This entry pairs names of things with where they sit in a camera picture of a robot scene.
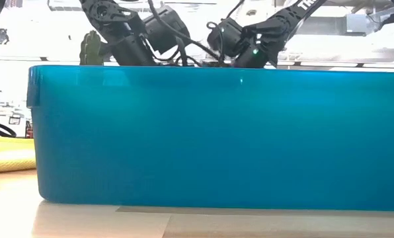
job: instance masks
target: yellow cloth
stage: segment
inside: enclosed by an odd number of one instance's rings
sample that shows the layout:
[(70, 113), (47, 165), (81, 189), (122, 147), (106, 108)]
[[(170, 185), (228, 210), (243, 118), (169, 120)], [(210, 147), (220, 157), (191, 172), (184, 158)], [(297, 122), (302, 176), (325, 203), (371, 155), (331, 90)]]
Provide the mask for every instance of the yellow cloth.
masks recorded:
[(0, 172), (34, 169), (35, 167), (33, 139), (0, 137)]

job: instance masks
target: green cactus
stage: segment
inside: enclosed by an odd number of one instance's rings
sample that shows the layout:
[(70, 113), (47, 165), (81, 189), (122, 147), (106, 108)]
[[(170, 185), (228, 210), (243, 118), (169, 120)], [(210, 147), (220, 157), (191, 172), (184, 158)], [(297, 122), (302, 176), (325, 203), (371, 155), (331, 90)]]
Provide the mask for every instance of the green cactus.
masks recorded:
[(95, 30), (84, 36), (79, 54), (80, 65), (103, 65), (103, 57), (100, 56), (100, 36)]

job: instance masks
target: blue plastic bin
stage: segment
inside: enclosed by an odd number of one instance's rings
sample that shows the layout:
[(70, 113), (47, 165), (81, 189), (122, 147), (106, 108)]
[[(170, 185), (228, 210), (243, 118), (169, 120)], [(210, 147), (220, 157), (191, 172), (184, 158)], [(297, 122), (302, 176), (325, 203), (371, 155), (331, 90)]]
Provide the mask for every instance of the blue plastic bin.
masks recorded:
[(394, 210), (394, 73), (30, 69), (43, 198)]

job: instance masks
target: light wood surface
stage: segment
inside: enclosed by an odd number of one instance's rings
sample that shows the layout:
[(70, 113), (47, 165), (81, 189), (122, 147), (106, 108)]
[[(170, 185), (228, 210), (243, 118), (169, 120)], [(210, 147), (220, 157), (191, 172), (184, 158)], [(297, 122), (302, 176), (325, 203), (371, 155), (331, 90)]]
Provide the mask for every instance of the light wood surface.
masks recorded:
[(394, 238), (394, 213), (52, 204), (22, 171), (0, 174), (0, 237)]

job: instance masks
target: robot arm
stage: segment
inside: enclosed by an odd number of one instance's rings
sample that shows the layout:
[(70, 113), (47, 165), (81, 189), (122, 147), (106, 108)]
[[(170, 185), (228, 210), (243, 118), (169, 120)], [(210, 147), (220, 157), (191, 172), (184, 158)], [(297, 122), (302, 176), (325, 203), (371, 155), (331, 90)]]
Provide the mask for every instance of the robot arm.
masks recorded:
[[(157, 65), (147, 41), (160, 54), (177, 45), (177, 39), (154, 16), (141, 20), (137, 12), (123, 8), (113, 0), (80, 2), (89, 22), (106, 39), (119, 65)], [(157, 13), (169, 26), (190, 36), (185, 24), (169, 6), (162, 6)]]
[(298, 0), (281, 9), (264, 22), (240, 26), (233, 19), (223, 20), (208, 36), (214, 50), (221, 48), (229, 57), (237, 57), (233, 67), (262, 68), (267, 62), (278, 64), (278, 54), (303, 22), (327, 0)]

